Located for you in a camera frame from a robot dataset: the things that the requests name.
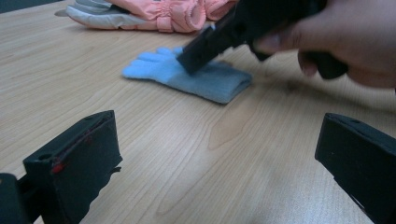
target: pink cloth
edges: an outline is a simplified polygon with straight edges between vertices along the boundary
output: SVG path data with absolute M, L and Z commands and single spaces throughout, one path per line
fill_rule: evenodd
M 189 33 L 205 23 L 204 0 L 107 0 L 147 22 L 123 29 Z
M 237 0 L 205 0 L 206 16 L 212 21 L 218 21 L 236 2 Z

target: light blue glove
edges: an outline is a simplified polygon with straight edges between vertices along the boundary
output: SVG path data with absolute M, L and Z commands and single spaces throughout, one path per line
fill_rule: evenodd
M 143 52 L 122 70 L 128 78 L 150 79 L 221 104 L 229 103 L 251 82 L 251 75 L 226 63 L 211 62 L 189 75 L 176 57 L 182 48 Z

